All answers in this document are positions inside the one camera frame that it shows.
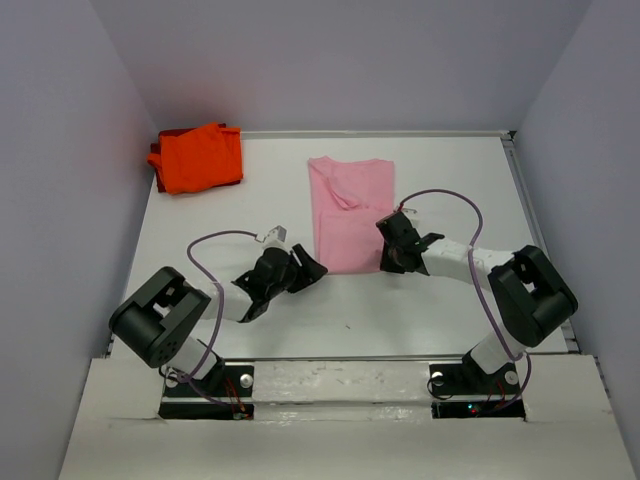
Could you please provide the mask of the pink t shirt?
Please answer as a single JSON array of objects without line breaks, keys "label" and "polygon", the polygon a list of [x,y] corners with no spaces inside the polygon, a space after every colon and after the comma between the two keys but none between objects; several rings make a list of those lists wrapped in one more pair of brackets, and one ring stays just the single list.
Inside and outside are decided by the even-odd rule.
[{"label": "pink t shirt", "polygon": [[307,165],[316,260],[331,274],[377,272],[383,238],[376,223],[394,208],[395,164],[325,156]]}]

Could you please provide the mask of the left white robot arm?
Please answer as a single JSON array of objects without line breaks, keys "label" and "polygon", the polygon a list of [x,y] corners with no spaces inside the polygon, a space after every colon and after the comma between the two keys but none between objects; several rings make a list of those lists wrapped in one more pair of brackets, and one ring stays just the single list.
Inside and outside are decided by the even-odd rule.
[{"label": "left white robot arm", "polygon": [[166,266],[116,309],[109,329],[147,366],[168,367],[179,383],[209,395],[220,386],[224,359],[211,344],[192,336],[198,321],[214,315],[215,331],[224,320],[250,323],[280,294],[298,293],[327,274],[328,269],[300,244],[289,250],[275,244],[265,247],[252,269],[228,286],[208,292],[190,285],[177,270]]}]

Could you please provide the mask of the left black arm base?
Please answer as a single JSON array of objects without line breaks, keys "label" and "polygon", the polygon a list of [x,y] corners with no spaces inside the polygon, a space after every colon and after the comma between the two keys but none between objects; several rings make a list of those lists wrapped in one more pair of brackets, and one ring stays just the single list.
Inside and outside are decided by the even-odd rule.
[{"label": "left black arm base", "polygon": [[178,382],[178,375],[168,367],[158,369],[163,379],[159,416],[166,420],[240,421],[254,418],[254,365],[246,362],[227,363],[213,387],[205,388],[193,381]]}]

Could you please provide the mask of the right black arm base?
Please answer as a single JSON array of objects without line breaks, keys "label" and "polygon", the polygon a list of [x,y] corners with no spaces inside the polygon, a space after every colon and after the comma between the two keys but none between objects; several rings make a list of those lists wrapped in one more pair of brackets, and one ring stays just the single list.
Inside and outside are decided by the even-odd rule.
[{"label": "right black arm base", "polygon": [[469,380],[461,363],[429,365],[427,391],[432,397],[431,414],[436,420],[526,417],[519,376],[513,363],[495,374]]}]

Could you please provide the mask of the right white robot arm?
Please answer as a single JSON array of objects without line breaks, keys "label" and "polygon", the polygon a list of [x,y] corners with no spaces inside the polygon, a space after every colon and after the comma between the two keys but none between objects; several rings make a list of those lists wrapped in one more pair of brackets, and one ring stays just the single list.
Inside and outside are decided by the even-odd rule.
[{"label": "right white robot arm", "polygon": [[382,235],[380,268],[389,273],[419,273],[468,283],[486,312],[493,296],[500,315],[493,331],[469,350],[445,384],[482,392],[497,373],[537,347],[578,310],[578,300],[546,254],[526,245],[510,251],[474,249],[439,233],[420,235],[401,211],[376,223]]}]

